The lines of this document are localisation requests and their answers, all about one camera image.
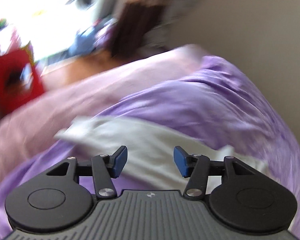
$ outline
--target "pink fabric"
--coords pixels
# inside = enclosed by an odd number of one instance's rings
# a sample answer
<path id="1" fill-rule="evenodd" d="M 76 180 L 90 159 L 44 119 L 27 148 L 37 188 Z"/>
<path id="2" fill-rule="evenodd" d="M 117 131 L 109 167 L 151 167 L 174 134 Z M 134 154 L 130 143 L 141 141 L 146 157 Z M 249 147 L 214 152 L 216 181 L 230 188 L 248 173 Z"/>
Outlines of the pink fabric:
<path id="1" fill-rule="evenodd" d="M 200 68 L 206 53 L 188 45 L 44 94 L 0 121 L 0 182 L 17 165 L 50 147 L 78 115 L 94 116 L 121 98 Z"/>

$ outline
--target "white cloth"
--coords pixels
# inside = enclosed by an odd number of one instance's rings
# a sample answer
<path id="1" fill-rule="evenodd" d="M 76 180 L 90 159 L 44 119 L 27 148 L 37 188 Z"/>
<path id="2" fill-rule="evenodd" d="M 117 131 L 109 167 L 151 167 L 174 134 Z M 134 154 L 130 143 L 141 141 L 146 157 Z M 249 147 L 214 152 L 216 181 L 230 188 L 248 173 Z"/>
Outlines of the white cloth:
<path id="1" fill-rule="evenodd" d="M 231 146 L 219 151 L 165 126 L 126 117 L 77 117 L 71 127 L 61 130 L 56 138 L 74 142 L 90 156 L 112 154 L 121 145 L 128 148 L 128 161 L 123 174 L 134 176 L 158 189 L 185 189 L 184 179 L 173 161 L 173 149 L 181 146 L 189 154 L 202 154 L 211 160 L 223 161 L 232 155 L 263 174 L 270 176 L 267 163 L 239 155 Z M 221 184 L 221 177 L 209 177 L 207 194 Z"/>

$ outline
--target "black round object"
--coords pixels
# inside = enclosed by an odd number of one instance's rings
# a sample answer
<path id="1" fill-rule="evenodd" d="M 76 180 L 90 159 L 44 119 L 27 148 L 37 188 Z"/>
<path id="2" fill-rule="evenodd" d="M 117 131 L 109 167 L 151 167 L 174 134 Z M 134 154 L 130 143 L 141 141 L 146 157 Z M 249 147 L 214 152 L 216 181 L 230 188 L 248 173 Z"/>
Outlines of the black round object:
<path id="1" fill-rule="evenodd" d="M 5 202 L 12 227 L 33 233 L 66 229 L 82 220 L 92 205 L 90 192 L 66 176 L 33 178 Z"/>
<path id="2" fill-rule="evenodd" d="M 263 176 L 236 176 L 209 198 L 214 215 L 228 226 L 253 234 L 287 229 L 297 211 L 294 195 Z"/>

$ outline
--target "purple bed sheet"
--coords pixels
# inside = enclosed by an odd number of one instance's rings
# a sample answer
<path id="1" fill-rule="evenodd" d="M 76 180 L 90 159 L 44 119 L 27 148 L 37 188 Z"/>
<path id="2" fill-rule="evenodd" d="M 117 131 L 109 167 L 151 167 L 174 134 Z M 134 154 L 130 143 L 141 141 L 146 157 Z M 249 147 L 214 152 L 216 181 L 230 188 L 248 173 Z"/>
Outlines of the purple bed sheet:
<path id="1" fill-rule="evenodd" d="M 212 149 L 231 145 L 239 154 L 265 160 L 272 175 L 297 198 L 292 233 L 300 239 L 300 146 L 255 85 L 226 60 L 206 56 L 202 68 L 123 98 L 100 115 L 129 116 L 175 129 Z M 69 156 L 73 145 L 59 141 L 17 167 L 0 184 L 0 238 L 11 228 L 4 211 L 7 194 L 36 174 Z M 81 181 L 92 190 L 92 181 Z M 115 180 L 121 188 L 151 189 L 136 178 Z"/>

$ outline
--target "wall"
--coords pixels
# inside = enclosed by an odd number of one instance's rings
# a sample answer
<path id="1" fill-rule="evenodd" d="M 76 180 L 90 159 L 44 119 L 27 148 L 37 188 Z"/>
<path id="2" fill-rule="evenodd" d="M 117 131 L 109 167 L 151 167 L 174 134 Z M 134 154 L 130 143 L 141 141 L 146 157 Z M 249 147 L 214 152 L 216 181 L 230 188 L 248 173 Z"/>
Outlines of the wall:
<path id="1" fill-rule="evenodd" d="M 300 0 L 203 0 L 172 28 L 169 46 L 185 43 L 237 65 L 300 143 Z"/>

